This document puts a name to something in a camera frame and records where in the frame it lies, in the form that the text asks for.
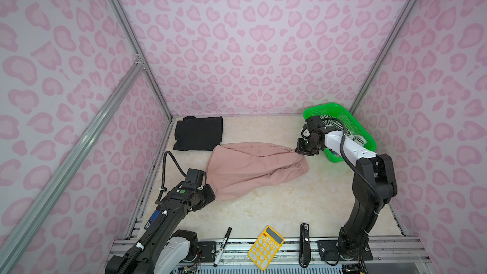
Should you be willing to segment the pink garment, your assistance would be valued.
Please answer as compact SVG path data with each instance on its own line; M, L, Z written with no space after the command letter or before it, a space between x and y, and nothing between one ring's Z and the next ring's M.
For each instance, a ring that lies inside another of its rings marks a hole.
M214 148L207 177L216 200L226 201L295 180L308 170L306 158L291 148L261 142L228 143Z

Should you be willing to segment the black shirt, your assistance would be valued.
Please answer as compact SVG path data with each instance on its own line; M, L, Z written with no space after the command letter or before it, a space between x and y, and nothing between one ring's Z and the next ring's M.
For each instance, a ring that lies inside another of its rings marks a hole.
M184 117L176 123L177 151L213 151L223 141L223 118L194 116Z

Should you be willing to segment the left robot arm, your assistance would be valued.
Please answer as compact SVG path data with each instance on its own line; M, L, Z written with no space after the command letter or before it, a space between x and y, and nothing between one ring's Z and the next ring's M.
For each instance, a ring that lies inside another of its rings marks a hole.
M191 211L197 211L215 200L210 185L201 189L181 182L157 202L160 213L142 238L124 256L112 257L105 273L155 273L156 261L168 244L176 227Z

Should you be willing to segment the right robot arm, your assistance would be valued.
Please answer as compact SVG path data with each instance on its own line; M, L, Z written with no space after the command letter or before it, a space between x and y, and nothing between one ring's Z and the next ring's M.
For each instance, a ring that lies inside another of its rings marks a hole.
M337 253L345 260L361 259L380 212L398 193L393 160L386 153L367 150L341 131L327 134L319 131L307 138L298 138L295 152L315 156L336 147L354 173L352 192L355 197L349 219L339 232Z

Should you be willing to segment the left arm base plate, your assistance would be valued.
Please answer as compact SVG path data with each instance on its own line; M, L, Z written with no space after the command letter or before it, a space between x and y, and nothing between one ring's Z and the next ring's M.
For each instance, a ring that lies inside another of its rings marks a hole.
M198 241L197 262L214 263L217 254L217 242L215 241Z

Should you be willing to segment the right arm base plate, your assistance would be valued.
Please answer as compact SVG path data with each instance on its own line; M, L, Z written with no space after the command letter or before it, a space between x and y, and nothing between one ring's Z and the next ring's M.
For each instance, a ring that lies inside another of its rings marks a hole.
M345 261L359 262L360 260L372 261L374 259L369 243L365 244L365 248L361 251L361 255L359 255L359 253L353 253L352 255L347 255L345 258L339 253L337 238L319 240L317 241L317 246L321 261L328 261L329 263L340 263Z

